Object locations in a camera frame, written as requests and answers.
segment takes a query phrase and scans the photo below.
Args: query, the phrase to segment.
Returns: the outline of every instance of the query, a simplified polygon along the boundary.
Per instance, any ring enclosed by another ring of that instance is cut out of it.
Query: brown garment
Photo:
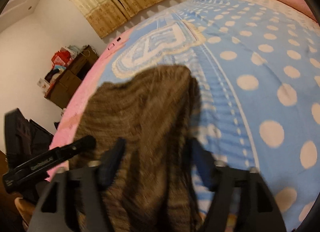
[[[93,135],[97,147],[74,157],[70,166],[98,160],[118,137],[127,140],[115,182],[103,193],[115,232],[198,228],[191,179],[182,163],[196,92],[188,68],[159,66],[124,84],[104,83],[89,100],[75,140]]]

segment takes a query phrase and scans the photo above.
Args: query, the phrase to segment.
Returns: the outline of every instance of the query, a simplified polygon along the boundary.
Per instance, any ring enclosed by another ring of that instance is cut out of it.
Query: bed
[[[231,167],[257,167],[287,230],[297,228],[320,190],[315,21],[276,0],[189,0],[126,31],[110,47],[71,99],[51,148],[72,142],[89,97],[103,82],[125,82],[158,64],[184,64],[201,91],[190,134]],[[212,193],[195,168],[192,176],[205,216]]]

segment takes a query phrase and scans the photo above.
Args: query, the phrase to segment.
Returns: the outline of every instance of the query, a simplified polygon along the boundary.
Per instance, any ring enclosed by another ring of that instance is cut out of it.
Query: bedsheet
[[[275,0],[189,0],[124,33],[70,101],[51,147],[70,143],[88,97],[157,64],[184,64],[201,102],[190,135],[231,167],[257,167],[288,231],[320,191],[320,28]],[[212,193],[192,177],[203,215]]]

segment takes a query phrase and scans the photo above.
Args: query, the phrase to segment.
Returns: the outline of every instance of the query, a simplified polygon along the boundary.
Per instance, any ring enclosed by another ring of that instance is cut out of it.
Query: pink bedsheet edge
[[[105,69],[105,66],[108,64],[108,62],[110,62],[116,51],[125,46],[125,43],[128,41],[133,29],[134,28],[131,28],[122,33],[119,36],[121,37],[121,40],[119,42],[116,41],[119,37],[115,38],[111,42],[111,44],[114,43],[115,46],[113,46],[110,50],[106,49],[93,65],[91,70],[88,72],[78,90],[71,98],[49,149],[64,146],[73,142],[73,138],[76,134],[81,116],[85,110],[85,107],[87,106],[87,102],[90,96],[95,92],[97,88],[97,83]],[[69,164],[66,161],[49,170],[49,178],[47,180],[51,180],[52,176],[55,174],[57,168],[59,167],[64,167],[68,170]]]

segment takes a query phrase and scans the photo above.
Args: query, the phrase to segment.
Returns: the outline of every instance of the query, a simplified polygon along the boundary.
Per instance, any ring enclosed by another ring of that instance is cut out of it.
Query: brown cabinet
[[[49,88],[44,97],[58,107],[62,109],[66,108],[87,72],[97,59],[98,55],[90,46],[87,46],[56,79],[55,84]]]

